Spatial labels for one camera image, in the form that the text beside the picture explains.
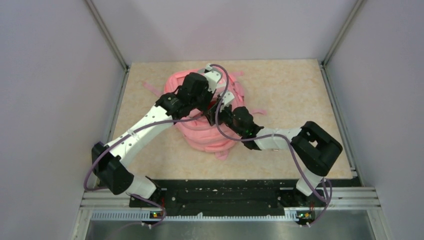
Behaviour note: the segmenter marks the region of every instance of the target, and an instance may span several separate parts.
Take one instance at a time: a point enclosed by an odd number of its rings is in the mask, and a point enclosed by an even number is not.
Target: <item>pink backpack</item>
[[[163,93],[171,93],[173,92],[179,85],[183,84],[184,77],[188,75],[191,72],[195,73],[203,73],[204,68],[201,69],[193,69],[193,70],[187,70],[187,71],[180,71],[177,73],[174,73],[171,75],[168,79],[168,81],[165,84]],[[214,71],[218,71],[221,73],[220,69],[214,68]],[[236,81],[236,76],[242,76],[243,72],[235,72],[229,74],[229,87],[228,90],[232,92],[232,94],[235,96],[235,99],[233,100],[232,109],[235,109],[237,107],[242,107],[245,105],[244,103],[244,97],[245,92],[243,90],[242,85]],[[226,85],[226,77],[224,74],[221,73],[221,81],[218,83],[218,86],[216,88],[215,95],[213,96],[213,100],[211,102],[211,105],[213,105],[215,100],[218,97],[218,94],[222,93],[224,91],[225,85]],[[155,89],[150,84],[144,82],[143,86],[150,90],[152,93],[154,93],[156,96],[160,97],[162,93]],[[254,113],[261,113],[263,115],[266,114],[264,110],[256,109],[250,111],[252,114]],[[190,112],[190,117],[195,117],[197,115],[201,114],[199,110],[194,109]],[[187,143],[194,149],[197,149],[199,151],[207,152],[207,153],[215,153],[215,157],[219,160],[225,160],[228,156],[229,149],[233,147],[236,142],[233,140],[229,140],[228,138],[225,138],[220,134],[220,132],[217,130],[215,126],[211,126],[208,123],[208,120],[205,116],[189,121],[189,122],[178,122],[175,124],[175,126],[182,132],[182,135],[184,136]],[[231,129],[229,129],[227,126],[222,125],[221,130],[224,131],[225,134],[228,136],[231,136],[233,138],[239,138],[239,136],[234,133]]]

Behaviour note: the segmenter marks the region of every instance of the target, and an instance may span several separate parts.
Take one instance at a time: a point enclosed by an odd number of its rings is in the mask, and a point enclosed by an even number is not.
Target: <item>robotic arm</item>
[[[231,92],[218,97],[218,102],[223,100],[218,113],[218,122],[215,122],[218,106],[215,104],[211,109],[208,109],[208,106],[220,80],[221,74],[214,71],[210,65],[206,66],[204,74],[194,72],[188,74],[182,85],[175,90],[178,90],[177,93],[163,94],[150,111],[126,133],[106,144],[99,142],[92,148],[93,162],[99,160],[93,170],[94,174],[115,195],[125,192],[148,199],[154,192],[160,192],[160,188],[147,177],[134,176],[127,171],[127,167],[135,155],[154,137],[171,127],[173,123],[181,122],[181,119],[188,116],[192,110],[198,109],[205,114],[211,126],[226,124],[241,136],[242,140],[246,140],[243,144],[250,150],[289,149],[286,140],[277,137],[286,136],[306,166],[305,177],[312,187],[316,188],[342,152],[340,143],[312,121],[306,122],[302,127],[291,129],[259,126],[254,123],[253,116],[246,107],[232,110],[231,102],[235,97]],[[315,141],[317,144],[313,146],[311,142]],[[112,145],[116,147],[99,159],[100,155]],[[312,194],[303,177],[297,182],[295,193],[302,196]]]

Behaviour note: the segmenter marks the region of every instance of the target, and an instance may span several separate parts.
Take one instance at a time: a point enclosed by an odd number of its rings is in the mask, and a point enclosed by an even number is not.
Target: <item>metal frame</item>
[[[92,0],[84,0],[87,5],[88,10],[92,14],[94,21],[99,27],[100,32],[102,33],[105,41],[109,45],[110,50],[125,70],[125,75],[122,81],[122,85],[120,88],[120,92],[118,95],[118,99],[116,101],[116,106],[113,114],[113,118],[111,120],[110,128],[108,129],[107,138],[110,141],[113,137],[115,125],[118,118],[118,113],[120,110],[122,98],[124,95],[125,87],[127,84],[130,68],[128,64],[125,62],[124,57],[119,51],[115,41],[113,40],[108,28],[106,27],[103,19],[101,18],[96,6],[94,5]],[[360,177],[361,171],[355,163],[355,153],[351,148],[351,140],[349,138],[349,132],[345,124],[345,120],[343,118],[343,113],[341,111],[339,102],[337,100],[337,95],[335,94],[334,87],[332,81],[327,72],[327,65],[331,61],[333,55],[337,51],[340,43],[343,41],[344,36],[349,31],[349,28],[358,15],[359,10],[363,7],[365,0],[357,0],[352,11],[347,17],[344,25],[342,26],[339,34],[331,45],[327,55],[324,60],[320,64],[320,70],[322,73],[322,78],[325,83],[325,87],[328,93],[328,97],[330,99],[334,116],[336,118],[336,122],[341,134],[342,141],[345,146],[345,151],[351,165],[351,170],[354,177]],[[136,216],[138,220],[143,220],[141,217],[146,218],[147,211],[157,210],[155,208],[130,208],[129,207],[129,196],[126,194],[121,195],[113,195],[108,190],[99,190],[96,192],[85,192],[81,205],[79,208],[77,220],[74,226],[72,239],[73,240],[81,240],[86,238],[86,234],[89,230],[89,224],[92,217],[103,216],[105,220],[109,218],[110,220],[134,220],[133,218]],[[291,214],[294,214],[296,211],[305,211],[307,208],[303,207],[292,207],[285,208],[285,211],[288,212],[288,216],[282,218],[263,218],[263,221],[283,221],[290,220]],[[328,208],[329,211],[338,211],[338,210],[366,210],[368,213],[368,217],[370,220],[370,225],[374,232],[374,236],[376,240],[391,240],[392,235],[391,231],[387,225],[386,219],[383,215],[383,211],[381,209],[380,201],[378,199],[377,193],[373,187],[334,187],[333,188],[333,200],[331,201],[331,205]],[[170,218],[168,221],[229,221],[230,219],[225,217],[204,217],[204,216],[194,216],[184,218]],[[233,219],[234,221],[257,221],[258,218],[245,218],[245,219]]]

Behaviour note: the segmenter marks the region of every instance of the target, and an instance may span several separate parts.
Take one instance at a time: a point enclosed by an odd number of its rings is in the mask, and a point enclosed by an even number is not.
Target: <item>white wall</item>
[[[128,63],[323,59],[356,0],[94,0]]]
[[[367,1],[329,66],[395,239],[423,238],[424,1]]]
[[[67,239],[123,70],[82,0],[0,11],[0,239]]]

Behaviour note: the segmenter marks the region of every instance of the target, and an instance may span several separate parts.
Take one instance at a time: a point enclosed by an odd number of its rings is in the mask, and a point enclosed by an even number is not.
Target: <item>beige tabletop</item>
[[[244,72],[237,80],[244,87],[246,107],[267,111],[267,115],[254,115],[256,124],[289,129],[314,121],[342,142],[316,59],[133,63],[114,138],[139,121],[158,99],[143,87],[143,82],[163,90],[170,75],[204,68],[207,63],[221,64],[230,73]],[[226,160],[218,160],[213,153],[191,148],[176,127],[153,139],[135,157],[129,171],[154,179],[297,179],[300,176],[288,150],[255,151],[237,143]],[[352,178],[344,151],[328,177]]]

